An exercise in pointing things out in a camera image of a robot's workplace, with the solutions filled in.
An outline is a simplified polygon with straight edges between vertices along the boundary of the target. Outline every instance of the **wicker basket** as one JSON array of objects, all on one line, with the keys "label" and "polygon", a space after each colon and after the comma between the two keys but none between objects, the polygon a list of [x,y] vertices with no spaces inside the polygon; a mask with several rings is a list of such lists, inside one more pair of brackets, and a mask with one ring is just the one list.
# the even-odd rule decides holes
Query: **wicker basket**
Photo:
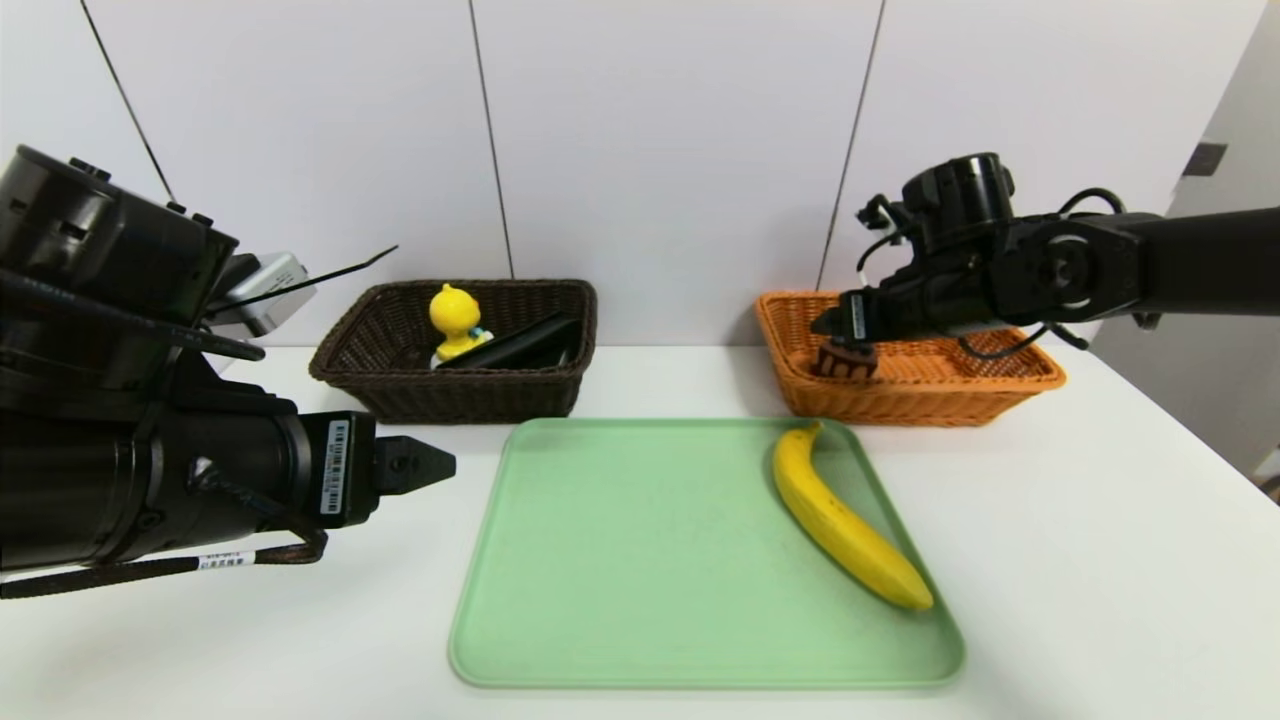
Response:
[{"label": "wicker basket", "polygon": [[[445,282],[480,304],[497,336],[561,311],[582,320],[563,365],[540,370],[430,370],[444,337],[426,309]],[[412,281],[367,290],[320,343],[311,377],[342,389],[381,423],[522,423],[564,416],[595,351],[595,290],[582,281]]]},{"label": "wicker basket", "polygon": [[[772,292],[755,304],[778,386],[796,415],[869,425],[984,425],[1066,382],[1062,369],[1036,346],[1001,360],[979,360],[954,340],[878,345],[879,368],[870,379],[814,375],[810,366],[824,338],[809,332],[809,324],[837,297]],[[979,333],[969,342],[992,352],[1024,337],[1007,329]]]}]

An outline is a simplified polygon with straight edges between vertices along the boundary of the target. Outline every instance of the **banana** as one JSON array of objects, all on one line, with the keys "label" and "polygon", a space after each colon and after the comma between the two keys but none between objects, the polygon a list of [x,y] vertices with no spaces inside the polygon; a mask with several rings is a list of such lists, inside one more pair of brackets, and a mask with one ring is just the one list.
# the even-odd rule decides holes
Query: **banana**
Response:
[{"label": "banana", "polygon": [[836,497],[813,469],[822,423],[783,433],[773,448],[773,482],[787,510],[823,550],[884,600],[911,610],[933,607],[915,566]]}]

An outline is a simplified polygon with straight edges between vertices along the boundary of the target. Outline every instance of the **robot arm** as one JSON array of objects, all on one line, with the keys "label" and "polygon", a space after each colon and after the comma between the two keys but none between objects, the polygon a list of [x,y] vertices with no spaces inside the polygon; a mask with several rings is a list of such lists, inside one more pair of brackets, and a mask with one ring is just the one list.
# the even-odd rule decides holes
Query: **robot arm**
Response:
[{"label": "robot arm", "polygon": [[[1162,313],[1280,315],[1280,208],[1166,219],[1124,211],[1112,193],[1091,188],[1059,213],[1018,218],[1012,191],[998,156],[980,154],[916,176],[902,202],[877,196],[859,219],[872,229],[892,224],[914,259],[878,287],[842,293],[814,332],[852,346],[1043,323],[1078,341],[1059,323],[1133,314],[1152,328]],[[1069,214],[1089,196],[1116,213]]]},{"label": "robot arm", "polygon": [[[210,369],[202,352],[261,359],[241,338],[369,265],[307,281],[292,255],[237,245],[92,165],[18,149],[0,177],[0,573],[90,569],[6,582],[0,598],[315,562],[326,530],[453,475],[448,452],[375,438],[369,414],[300,415]],[[302,544],[134,562],[266,530]]]}]

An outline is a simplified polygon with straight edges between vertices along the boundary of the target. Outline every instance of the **white table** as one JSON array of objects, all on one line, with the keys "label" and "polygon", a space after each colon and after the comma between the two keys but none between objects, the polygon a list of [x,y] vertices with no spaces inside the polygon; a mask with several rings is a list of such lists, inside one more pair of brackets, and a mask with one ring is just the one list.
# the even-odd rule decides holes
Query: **white table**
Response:
[{"label": "white table", "polygon": [[[357,407],[311,352],[225,375]],[[1053,352],[1068,386],[987,428],[856,429],[968,642],[943,689],[465,685],[445,641],[511,428],[390,427],[457,477],[385,500],[319,565],[0,605],[0,717],[1280,717],[1280,509],[1092,355]],[[759,347],[600,348],[575,410],[785,413]]]}]

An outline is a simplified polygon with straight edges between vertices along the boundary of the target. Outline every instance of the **rubber duck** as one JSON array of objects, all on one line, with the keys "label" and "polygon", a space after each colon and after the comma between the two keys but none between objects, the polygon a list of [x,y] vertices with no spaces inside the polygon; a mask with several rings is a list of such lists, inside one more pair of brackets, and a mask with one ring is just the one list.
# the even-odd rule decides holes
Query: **rubber duck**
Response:
[{"label": "rubber duck", "polygon": [[428,306],[431,324],[444,334],[444,342],[431,356],[434,369],[445,360],[453,360],[467,350],[493,340],[493,333],[480,325],[480,304],[465,290],[444,283]]}]

